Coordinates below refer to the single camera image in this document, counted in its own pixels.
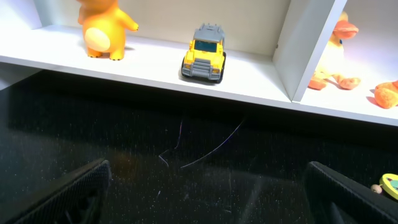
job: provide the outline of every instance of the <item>wooden ball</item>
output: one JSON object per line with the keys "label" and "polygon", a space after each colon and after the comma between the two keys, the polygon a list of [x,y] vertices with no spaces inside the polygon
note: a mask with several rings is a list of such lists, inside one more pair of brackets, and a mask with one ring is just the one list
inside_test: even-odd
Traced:
{"label": "wooden ball", "polygon": [[377,185],[377,184],[373,184],[371,187],[371,190],[378,194],[381,194],[381,192],[383,191],[383,189],[380,187],[380,185]]}

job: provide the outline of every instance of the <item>toy car wheel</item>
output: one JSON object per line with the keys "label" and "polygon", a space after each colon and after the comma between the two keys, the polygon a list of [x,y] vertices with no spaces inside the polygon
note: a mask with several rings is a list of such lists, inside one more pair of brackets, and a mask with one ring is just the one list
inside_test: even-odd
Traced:
{"label": "toy car wheel", "polygon": [[221,83],[221,81],[223,81],[223,77],[224,77],[224,67],[225,67],[225,61],[226,61],[226,53],[223,53],[224,55],[224,62],[223,62],[223,67],[221,68],[221,75],[220,75],[220,79],[219,80],[215,80],[215,83]]}
{"label": "toy car wheel", "polygon": [[183,77],[185,77],[185,78],[190,78],[188,75],[184,75],[184,74],[182,73],[182,69],[184,68],[184,61],[185,61],[185,57],[184,57],[184,59],[182,59],[182,64],[181,64],[181,75],[182,75]]}

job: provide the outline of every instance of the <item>plush duck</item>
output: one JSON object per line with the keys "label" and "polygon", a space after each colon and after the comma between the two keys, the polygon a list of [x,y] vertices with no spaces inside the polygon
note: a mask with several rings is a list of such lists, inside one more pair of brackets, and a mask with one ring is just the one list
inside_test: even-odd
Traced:
{"label": "plush duck", "polygon": [[119,9],[118,0],[77,0],[81,3],[79,24],[89,57],[110,53],[111,60],[124,57],[125,29],[138,30],[138,24]]}
{"label": "plush duck", "polygon": [[347,13],[343,12],[326,45],[317,68],[308,87],[321,90],[327,85],[327,78],[333,77],[340,87],[352,90],[357,87],[359,78],[345,78],[343,39],[351,39],[358,33],[358,28],[348,22]]}
{"label": "plush duck", "polygon": [[382,83],[374,91],[374,98],[379,106],[385,109],[398,105],[398,81]]}

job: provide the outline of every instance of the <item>orange dinosaur toy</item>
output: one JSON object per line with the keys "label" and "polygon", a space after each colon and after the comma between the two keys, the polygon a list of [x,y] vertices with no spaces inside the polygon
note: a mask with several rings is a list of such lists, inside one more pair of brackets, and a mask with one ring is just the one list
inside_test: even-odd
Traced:
{"label": "orange dinosaur toy", "polygon": [[358,28],[348,22],[347,13],[343,12],[326,45],[321,59],[315,69],[308,87],[321,90],[328,82],[326,79],[333,77],[340,87],[352,90],[361,82],[358,78],[345,78],[343,76],[344,48],[342,39],[351,39],[358,33]]}
{"label": "orange dinosaur toy", "polygon": [[79,24],[89,57],[110,53],[111,60],[124,58],[126,33],[124,29],[138,30],[138,24],[120,10],[118,0],[77,0],[81,3]]}
{"label": "orange dinosaur toy", "polygon": [[398,81],[382,83],[374,91],[376,102],[385,109],[398,105]]}

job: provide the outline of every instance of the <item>yellow toy car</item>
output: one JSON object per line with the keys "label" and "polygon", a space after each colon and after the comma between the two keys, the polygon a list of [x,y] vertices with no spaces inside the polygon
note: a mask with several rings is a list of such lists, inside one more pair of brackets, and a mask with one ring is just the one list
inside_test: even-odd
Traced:
{"label": "yellow toy car", "polygon": [[225,34],[220,26],[203,24],[197,29],[182,62],[182,75],[221,83],[226,58],[224,38]]}

